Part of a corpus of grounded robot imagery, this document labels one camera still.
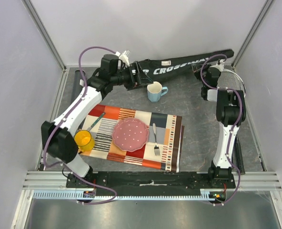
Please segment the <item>black shuttlecock tube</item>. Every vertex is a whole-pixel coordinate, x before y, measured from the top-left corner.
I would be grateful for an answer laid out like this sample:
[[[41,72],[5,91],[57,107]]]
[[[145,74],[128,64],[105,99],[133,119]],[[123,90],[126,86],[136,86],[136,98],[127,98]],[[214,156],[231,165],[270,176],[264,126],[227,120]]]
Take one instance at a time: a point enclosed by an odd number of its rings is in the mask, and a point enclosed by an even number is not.
[[[81,74],[80,70],[76,70],[74,73],[74,81],[73,81],[73,88],[71,93],[71,103],[75,101],[75,99],[79,96],[81,93],[83,87],[84,87],[84,81],[83,76],[85,75],[85,72],[82,71],[83,74]]]

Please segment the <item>black Crossway racket bag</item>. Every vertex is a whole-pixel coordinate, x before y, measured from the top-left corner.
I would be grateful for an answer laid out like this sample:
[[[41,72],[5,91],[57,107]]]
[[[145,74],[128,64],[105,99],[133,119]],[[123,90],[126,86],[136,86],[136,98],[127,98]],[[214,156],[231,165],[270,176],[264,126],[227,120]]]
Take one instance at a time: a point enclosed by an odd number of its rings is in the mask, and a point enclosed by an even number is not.
[[[223,59],[223,57],[221,57],[222,54],[227,58],[231,58],[234,56],[234,51],[232,49],[226,49],[210,53],[169,58],[164,60],[146,59],[139,61],[139,64],[152,81],[162,83],[186,73],[194,75],[194,72],[192,70],[193,64],[203,64],[204,62],[206,62],[209,65],[210,63],[215,62],[218,59]]]

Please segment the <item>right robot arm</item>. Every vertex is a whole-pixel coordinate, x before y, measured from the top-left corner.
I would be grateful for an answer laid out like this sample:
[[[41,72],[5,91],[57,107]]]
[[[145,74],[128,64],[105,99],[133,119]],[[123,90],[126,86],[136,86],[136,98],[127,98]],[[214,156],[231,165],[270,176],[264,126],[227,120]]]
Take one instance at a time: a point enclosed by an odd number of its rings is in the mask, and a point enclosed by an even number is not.
[[[191,69],[195,77],[202,81],[202,98],[216,103],[219,139],[206,179],[210,187],[216,188],[232,176],[235,138],[246,118],[246,89],[241,77],[231,70],[224,69],[222,64],[204,65],[204,76],[201,76],[200,64],[193,64]]]

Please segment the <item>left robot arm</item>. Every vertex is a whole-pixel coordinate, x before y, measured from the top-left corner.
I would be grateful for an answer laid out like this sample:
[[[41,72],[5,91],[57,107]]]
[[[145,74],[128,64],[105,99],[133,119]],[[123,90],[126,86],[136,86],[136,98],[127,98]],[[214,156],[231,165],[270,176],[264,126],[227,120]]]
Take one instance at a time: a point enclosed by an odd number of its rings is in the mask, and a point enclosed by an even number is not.
[[[100,68],[85,81],[84,88],[67,108],[53,122],[45,121],[41,126],[43,153],[60,160],[77,177],[82,187],[93,183],[91,167],[78,154],[74,135],[86,115],[98,105],[115,85],[124,85],[132,90],[152,83],[138,62],[124,67],[125,62],[115,54],[106,54]]]

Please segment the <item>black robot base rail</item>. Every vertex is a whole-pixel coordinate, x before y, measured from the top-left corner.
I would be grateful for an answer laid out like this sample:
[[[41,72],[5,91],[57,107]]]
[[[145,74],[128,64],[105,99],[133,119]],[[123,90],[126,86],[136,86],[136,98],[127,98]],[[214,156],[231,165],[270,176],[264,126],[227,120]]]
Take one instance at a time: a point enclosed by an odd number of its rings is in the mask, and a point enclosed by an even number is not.
[[[119,197],[198,196],[201,189],[235,189],[234,177],[209,179],[197,172],[94,172],[90,181],[115,190]]]

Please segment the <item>white badminton racket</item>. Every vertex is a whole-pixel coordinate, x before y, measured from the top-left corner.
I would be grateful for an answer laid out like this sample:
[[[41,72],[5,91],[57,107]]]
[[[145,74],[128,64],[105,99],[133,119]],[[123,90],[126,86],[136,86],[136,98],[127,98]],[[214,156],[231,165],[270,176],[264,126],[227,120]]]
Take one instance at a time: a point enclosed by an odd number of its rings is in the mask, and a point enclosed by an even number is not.
[[[217,88],[243,91],[243,95],[246,96],[246,88],[241,77],[228,69],[224,69],[221,72],[221,75],[217,81]]]

